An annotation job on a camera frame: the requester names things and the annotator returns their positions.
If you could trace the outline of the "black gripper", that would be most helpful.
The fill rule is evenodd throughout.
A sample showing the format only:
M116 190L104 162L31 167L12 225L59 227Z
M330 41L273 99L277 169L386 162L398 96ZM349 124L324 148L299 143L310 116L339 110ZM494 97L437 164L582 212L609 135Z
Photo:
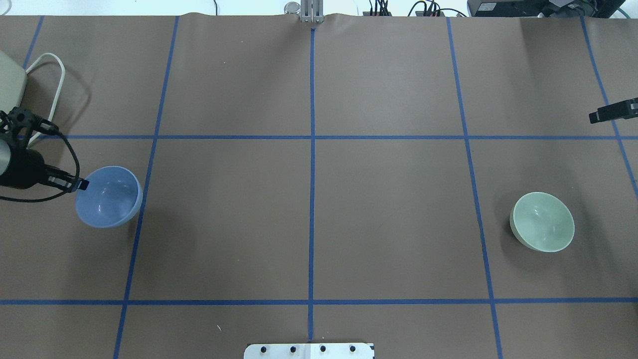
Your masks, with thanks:
M58 168L47 168L42 155L31 149L9 149L5 164L1 165L0 176L2 186L25 190L35 184L59 189L63 192L87 190L89 180Z

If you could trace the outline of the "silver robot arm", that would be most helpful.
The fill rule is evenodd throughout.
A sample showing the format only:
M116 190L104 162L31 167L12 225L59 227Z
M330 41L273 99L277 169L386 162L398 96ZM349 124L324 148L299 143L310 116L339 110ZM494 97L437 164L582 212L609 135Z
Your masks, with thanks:
M40 152L21 149L17 141L4 138L0 141L0 183L18 190L40 184L64 192L87 190L90 184L87 179L75 179L75 175L46 164Z

